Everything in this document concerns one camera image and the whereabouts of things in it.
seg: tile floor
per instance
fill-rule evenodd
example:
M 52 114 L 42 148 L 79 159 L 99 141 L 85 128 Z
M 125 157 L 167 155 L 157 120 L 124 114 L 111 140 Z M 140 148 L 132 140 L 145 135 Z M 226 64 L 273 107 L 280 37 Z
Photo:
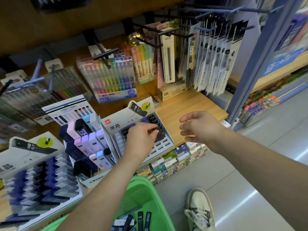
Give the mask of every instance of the tile floor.
M 238 132 L 308 164 L 308 89 L 269 110 L 264 119 Z M 290 225 L 223 157 L 210 152 L 155 186 L 176 231 L 188 231 L 186 194 L 203 188 L 210 197 L 216 230 L 292 231 Z

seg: blue metal post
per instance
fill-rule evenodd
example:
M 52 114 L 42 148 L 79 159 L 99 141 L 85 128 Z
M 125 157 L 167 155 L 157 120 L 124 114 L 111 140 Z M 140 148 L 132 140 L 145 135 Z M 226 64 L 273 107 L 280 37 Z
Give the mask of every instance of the blue metal post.
M 269 15 L 260 37 L 247 63 L 237 89 L 227 109 L 226 119 L 232 124 L 238 116 L 254 85 L 273 59 L 273 52 L 289 27 L 303 0 L 276 0 L 273 9 L 284 5 Z

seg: white sneaker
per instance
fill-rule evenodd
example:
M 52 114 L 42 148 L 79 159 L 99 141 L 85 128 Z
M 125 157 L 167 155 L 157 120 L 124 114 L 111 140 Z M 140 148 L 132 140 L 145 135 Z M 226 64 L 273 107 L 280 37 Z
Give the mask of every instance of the white sneaker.
M 215 231 L 213 208 L 204 190 L 194 188 L 188 193 L 184 214 L 190 231 Z

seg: yellow-green circle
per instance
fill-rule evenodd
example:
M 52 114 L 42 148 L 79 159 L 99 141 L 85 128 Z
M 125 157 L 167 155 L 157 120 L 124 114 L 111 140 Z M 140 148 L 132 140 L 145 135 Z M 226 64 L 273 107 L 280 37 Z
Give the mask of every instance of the yellow-green circle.
M 151 108 L 151 103 L 150 102 L 144 102 L 142 105 L 141 105 L 141 109 L 143 110 L 143 111 L 147 111 L 147 110 L 149 110 Z
M 38 141 L 36 142 L 36 144 L 39 146 L 39 147 L 51 147 L 52 144 L 53 144 L 53 141 L 52 139 L 49 140 L 49 142 L 46 144 L 46 139 L 47 137 L 41 137 L 38 139 Z

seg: green plastic bin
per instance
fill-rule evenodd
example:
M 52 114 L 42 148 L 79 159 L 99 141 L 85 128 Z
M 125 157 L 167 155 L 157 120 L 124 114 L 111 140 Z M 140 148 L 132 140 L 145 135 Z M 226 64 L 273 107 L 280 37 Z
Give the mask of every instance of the green plastic bin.
M 121 201 L 117 218 L 125 214 L 132 214 L 138 221 L 138 212 L 143 211 L 143 222 L 145 223 L 146 212 L 151 212 L 151 231 L 175 231 L 172 221 L 157 194 L 152 183 L 145 177 L 135 176 L 131 179 L 124 197 Z M 64 216 L 45 227 L 43 231 L 54 231 L 67 217 Z

